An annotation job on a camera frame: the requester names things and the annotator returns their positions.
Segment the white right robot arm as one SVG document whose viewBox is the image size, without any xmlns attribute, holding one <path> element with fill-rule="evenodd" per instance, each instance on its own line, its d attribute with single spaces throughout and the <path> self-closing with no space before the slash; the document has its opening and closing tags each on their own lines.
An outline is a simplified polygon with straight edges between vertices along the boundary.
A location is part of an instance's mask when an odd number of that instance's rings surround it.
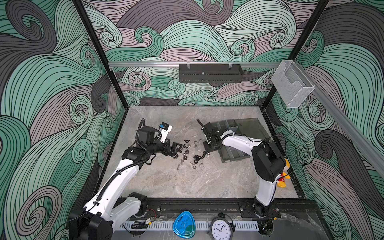
<svg viewBox="0 0 384 240">
<path fill-rule="evenodd" d="M 206 152 L 231 147 L 252 157 L 260 179 L 258 192 L 254 198 L 254 211 L 260 218 L 278 218 L 280 214 L 276 210 L 275 193 L 286 160 L 276 144 L 269 139 L 253 139 L 230 129 L 217 130 L 211 123 L 205 125 L 201 121 L 198 123 L 207 139 L 203 142 Z"/>
</svg>

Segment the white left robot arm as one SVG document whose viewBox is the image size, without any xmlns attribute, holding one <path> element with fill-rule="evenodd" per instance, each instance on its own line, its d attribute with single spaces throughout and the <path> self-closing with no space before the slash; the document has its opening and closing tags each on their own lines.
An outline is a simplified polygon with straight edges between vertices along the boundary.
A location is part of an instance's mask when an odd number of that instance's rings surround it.
<svg viewBox="0 0 384 240">
<path fill-rule="evenodd" d="M 167 123 L 154 128 L 140 121 L 134 142 L 124 151 L 114 173 L 82 209 L 70 213 L 67 226 L 71 240 L 110 240 L 130 217 L 145 215 L 145 195 L 133 192 L 116 203 L 144 164 L 150 165 L 157 154 L 174 157 L 183 147 L 167 137 L 172 128 Z"/>
</svg>

